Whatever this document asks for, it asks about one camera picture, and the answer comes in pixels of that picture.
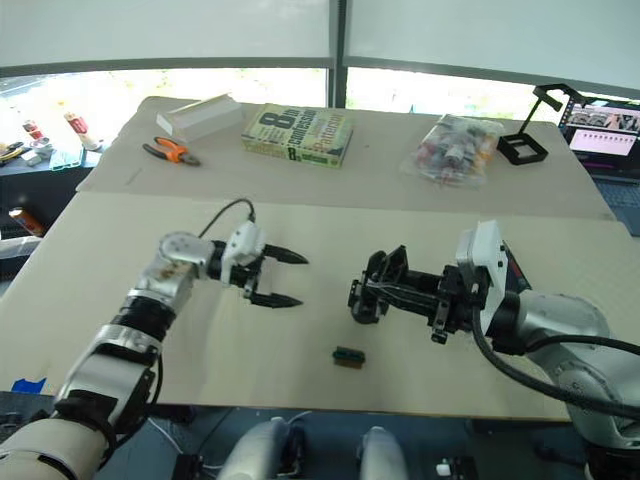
cable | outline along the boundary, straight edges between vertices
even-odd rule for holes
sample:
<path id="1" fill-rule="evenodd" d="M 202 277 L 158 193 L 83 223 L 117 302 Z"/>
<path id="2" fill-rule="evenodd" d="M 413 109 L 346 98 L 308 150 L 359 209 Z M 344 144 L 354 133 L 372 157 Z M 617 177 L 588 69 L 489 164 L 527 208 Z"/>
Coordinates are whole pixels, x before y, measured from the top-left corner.
<path id="1" fill-rule="evenodd" d="M 176 452 L 178 452 L 180 455 L 184 453 L 180 448 L 180 445 L 178 445 L 178 442 L 176 442 L 173 439 L 173 437 L 169 434 L 169 432 L 167 432 L 164 428 L 158 425 L 153 418 L 149 418 L 148 422 L 151 425 L 153 425 L 155 429 L 158 430 L 158 432 L 160 432 L 160 434 L 171 444 L 171 446 L 174 448 Z"/>
<path id="2" fill-rule="evenodd" d="M 291 417 L 289 420 L 287 420 L 287 423 L 289 425 L 291 425 L 293 422 L 297 422 L 298 420 L 300 420 L 302 417 L 306 417 L 307 415 L 309 415 L 310 413 L 313 413 L 313 411 L 311 410 L 307 410 L 305 412 L 299 413 L 297 415 L 294 415 L 293 417 Z"/>
<path id="3" fill-rule="evenodd" d="M 129 430 L 123 437 L 116 442 L 116 449 L 122 447 L 125 443 L 127 443 L 131 438 L 140 431 L 144 423 L 149 418 L 149 407 L 154 406 L 158 403 L 158 398 L 160 397 L 160 390 L 162 390 L 162 381 L 164 379 L 164 365 L 162 363 L 162 354 L 158 355 L 158 379 L 156 380 L 156 389 L 153 392 L 153 398 L 151 402 L 145 405 L 145 411 L 142 415 L 140 421 Z"/>
<path id="4" fill-rule="evenodd" d="M 200 444 L 200 446 L 198 447 L 198 450 L 196 450 L 196 455 L 200 455 L 200 453 L 202 452 L 202 449 L 204 448 L 204 446 L 207 444 L 207 442 L 209 441 L 209 439 L 211 438 L 211 436 L 215 433 L 215 431 L 218 429 L 218 427 L 220 427 L 220 425 L 222 425 L 222 422 L 225 421 L 225 419 L 231 414 L 231 412 L 233 411 L 233 408 L 229 408 L 224 415 L 222 415 L 222 417 L 220 417 L 220 419 L 216 422 L 216 424 L 213 426 L 213 428 L 211 429 L 211 431 L 209 431 L 209 433 L 207 434 L 206 437 L 204 437 L 204 440 L 202 440 L 202 443 Z"/>
<path id="5" fill-rule="evenodd" d="M 158 403 L 158 398 L 160 397 L 160 391 L 162 390 L 162 381 L 164 380 L 164 364 L 162 363 L 162 354 L 158 355 L 158 379 L 156 380 L 156 391 L 153 392 L 153 398 L 151 399 L 151 403 L 149 403 L 150 407 L 153 407 Z"/>
<path id="6" fill-rule="evenodd" d="M 614 348 L 622 352 L 632 353 L 640 356 L 640 347 L 633 343 L 623 342 L 614 338 L 594 337 L 591 335 L 556 335 L 554 337 L 543 338 L 533 342 L 527 347 L 527 353 L 535 352 L 548 345 L 557 343 L 584 343 L 587 345 L 602 345 L 603 347 Z"/>
<path id="7" fill-rule="evenodd" d="M 249 200 L 248 198 L 237 198 L 233 202 L 226 204 L 224 207 L 222 207 L 220 209 L 220 211 L 218 213 L 216 213 L 215 217 L 213 217 L 213 219 L 211 219 L 211 221 L 207 224 L 207 226 L 204 227 L 202 232 L 200 232 L 200 235 L 198 235 L 198 238 L 204 237 L 204 234 L 207 233 L 207 231 L 209 231 L 209 229 L 211 228 L 211 225 L 216 223 L 218 221 L 218 219 L 224 214 L 224 212 L 226 212 L 231 207 L 233 207 L 234 205 L 237 205 L 239 203 L 246 203 L 247 205 L 249 205 L 249 208 L 251 209 L 251 211 L 249 212 L 249 220 L 252 221 L 252 222 L 255 222 L 255 220 L 256 220 L 256 211 L 253 208 L 253 203 L 251 203 L 251 200 Z"/>
<path id="8" fill-rule="evenodd" d="M 504 373 L 506 376 L 515 380 L 516 382 L 529 387 L 532 390 L 540 392 L 548 397 L 555 398 L 570 405 L 575 405 L 586 410 L 593 410 L 594 412 L 604 413 L 606 415 L 613 415 L 616 417 L 631 418 L 633 420 L 640 420 L 640 407 L 634 407 L 631 405 L 619 404 L 609 402 L 606 400 L 600 400 L 594 397 L 588 397 L 585 395 L 579 395 L 569 390 L 565 390 L 555 385 L 543 382 L 534 378 L 516 368 L 513 368 L 507 362 L 498 357 L 491 349 L 491 346 L 487 343 L 487 340 L 482 333 L 482 326 L 480 323 L 480 310 L 478 307 L 472 309 L 473 321 L 471 322 L 473 328 L 473 339 L 478 345 L 482 355 L 489 360 L 489 362 Z"/>

white box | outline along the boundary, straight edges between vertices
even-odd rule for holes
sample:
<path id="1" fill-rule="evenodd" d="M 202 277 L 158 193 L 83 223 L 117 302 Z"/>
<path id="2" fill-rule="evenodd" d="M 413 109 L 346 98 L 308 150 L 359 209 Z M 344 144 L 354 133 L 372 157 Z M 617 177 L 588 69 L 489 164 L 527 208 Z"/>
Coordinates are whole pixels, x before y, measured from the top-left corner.
<path id="1" fill-rule="evenodd" d="M 170 112 L 158 113 L 156 122 L 169 136 L 190 142 L 236 125 L 243 120 L 242 105 L 229 95 L 202 100 Z"/>

red can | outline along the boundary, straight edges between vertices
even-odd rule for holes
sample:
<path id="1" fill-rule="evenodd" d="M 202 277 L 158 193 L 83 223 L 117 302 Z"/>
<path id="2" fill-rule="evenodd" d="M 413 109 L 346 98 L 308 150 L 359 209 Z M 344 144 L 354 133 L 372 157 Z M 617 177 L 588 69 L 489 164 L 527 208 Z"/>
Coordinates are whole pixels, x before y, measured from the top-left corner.
<path id="1" fill-rule="evenodd" d="M 44 134 L 40 131 L 40 127 L 38 127 L 38 124 L 33 120 L 25 120 L 22 128 L 24 128 L 25 132 L 31 135 L 31 138 L 34 140 L 44 137 Z"/>
<path id="2" fill-rule="evenodd" d="M 31 235 L 35 235 L 36 237 L 44 236 L 46 229 L 24 208 L 18 207 L 11 209 L 9 211 L 9 216 L 18 222 L 20 226 L 27 230 Z"/>

laptop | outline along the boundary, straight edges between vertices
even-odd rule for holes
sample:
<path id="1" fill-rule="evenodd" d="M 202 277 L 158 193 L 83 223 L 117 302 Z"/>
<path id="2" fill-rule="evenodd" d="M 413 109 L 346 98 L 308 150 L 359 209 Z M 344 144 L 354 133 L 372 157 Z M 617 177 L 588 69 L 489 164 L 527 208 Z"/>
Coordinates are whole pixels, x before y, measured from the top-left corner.
<path id="1" fill-rule="evenodd" d="M 618 220 L 640 236 L 640 105 L 587 101 L 569 100 L 558 126 Z"/>

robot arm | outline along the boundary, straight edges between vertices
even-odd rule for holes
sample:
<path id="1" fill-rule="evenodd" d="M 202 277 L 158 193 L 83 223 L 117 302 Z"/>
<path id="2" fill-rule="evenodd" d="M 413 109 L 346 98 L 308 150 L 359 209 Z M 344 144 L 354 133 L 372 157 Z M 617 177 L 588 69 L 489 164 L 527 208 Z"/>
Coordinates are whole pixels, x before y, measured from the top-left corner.
<path id="1" fill-rule="evenodd" d="M 503 373 L 567 402 L 576 430 L 588 442 L 593 478 L 614 478 L 612 472 L 618 470 L 627 475 L 638 471 L 640 408 L 633 405 L 640 404 L 640 357 L 553 340 L 566 335 L 611 338 L 602 313 L 579 298 L 507 291 L 508 259 L 496 222 L 464 232 L 456 261 L 442 275 L 432 275 L 409 270 L 403 246 L 389 255 L 375 253 L 362 278 L 352 283 L 352 316 L 360 323 L 376 323 L 393 305 L 426 316 L 431 339 L 441 344 L 449 333 L 473 331 L 485 357 Z M 485 335 L 495 351 L 526 355 L 555 387 L 514 373 L 492 352 Z"/>
<path id="2" fill-rule="evenodd" d="M 33 422 L 0 445 L 0 478 L 85 480 L 146 420 L 161 351 L 169 327 L 189 299 L 196 279 L 222 279 L 243 289 L 251 303 L 272 308 L 302 302 L 258 292 L 262 262 L 307 263 L 290 250 L 266 245 L 253 221 L 229 242 L 177 232 L 160 241 L 157 254 L 129 292 L 118 315 L 104 325 L 61 388 L 51 418 Z"/>

